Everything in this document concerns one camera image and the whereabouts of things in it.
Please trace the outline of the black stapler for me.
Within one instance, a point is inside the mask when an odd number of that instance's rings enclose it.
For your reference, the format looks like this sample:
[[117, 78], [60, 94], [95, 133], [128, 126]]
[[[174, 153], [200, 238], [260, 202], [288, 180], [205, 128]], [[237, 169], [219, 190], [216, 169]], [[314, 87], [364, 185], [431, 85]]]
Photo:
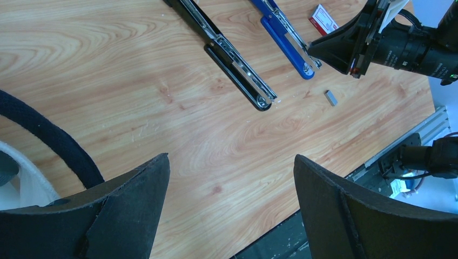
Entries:
[[276, 93], [259, 77], [232, 43], [194, 1], [169, 0], [171, 7], [204, 41], [204, 50], [259, 111], [271, 108]]

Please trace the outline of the white red staple box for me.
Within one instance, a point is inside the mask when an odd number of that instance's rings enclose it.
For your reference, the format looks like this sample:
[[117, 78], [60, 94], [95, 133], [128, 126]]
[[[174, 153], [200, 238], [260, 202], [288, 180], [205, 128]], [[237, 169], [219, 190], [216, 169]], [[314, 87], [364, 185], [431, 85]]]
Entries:
[[323, 5], [318, 4], [308, 19], [322, 35], [326, 36], [339, 28]]

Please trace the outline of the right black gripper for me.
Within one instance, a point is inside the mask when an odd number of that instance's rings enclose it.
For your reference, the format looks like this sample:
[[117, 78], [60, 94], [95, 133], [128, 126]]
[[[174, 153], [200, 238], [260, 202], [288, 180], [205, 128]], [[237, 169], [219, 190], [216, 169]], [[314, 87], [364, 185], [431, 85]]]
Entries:
[[345, 25], [310, 43], [308, 54], [342, 74], [364, 76], [381, 38], [379, 29], [390, 1], [367, 1]]

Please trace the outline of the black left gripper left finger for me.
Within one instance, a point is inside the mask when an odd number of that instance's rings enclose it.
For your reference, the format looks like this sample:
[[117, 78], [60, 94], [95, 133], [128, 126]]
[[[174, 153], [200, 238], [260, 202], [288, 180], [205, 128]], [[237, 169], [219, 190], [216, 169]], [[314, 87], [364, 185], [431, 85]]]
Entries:
[[1, 258], [149, 258], [170, 179], [166, 153], [47, 206], [1, 211]]

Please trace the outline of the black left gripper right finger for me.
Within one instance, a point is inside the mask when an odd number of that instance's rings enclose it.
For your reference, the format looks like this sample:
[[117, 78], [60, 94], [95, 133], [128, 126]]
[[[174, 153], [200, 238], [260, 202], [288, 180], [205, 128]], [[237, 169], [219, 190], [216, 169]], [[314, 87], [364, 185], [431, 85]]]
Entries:
[[293, 174], [313, 258], [457, 258], [457, 215], [383, 196], [300, 154]]

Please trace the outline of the blue stapler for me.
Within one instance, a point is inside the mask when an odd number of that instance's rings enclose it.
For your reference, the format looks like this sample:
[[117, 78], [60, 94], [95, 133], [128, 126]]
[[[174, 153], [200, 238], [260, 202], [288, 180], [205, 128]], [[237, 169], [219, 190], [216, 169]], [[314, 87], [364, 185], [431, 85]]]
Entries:
[[275, 1], [251, 0], [251, 3], [261, 12], [261, 24], [297, 70], [298, 74], [305, 80], [312, 79], [315, 72], [322, 67], [322, 63], [309, 55], [308, 45]]

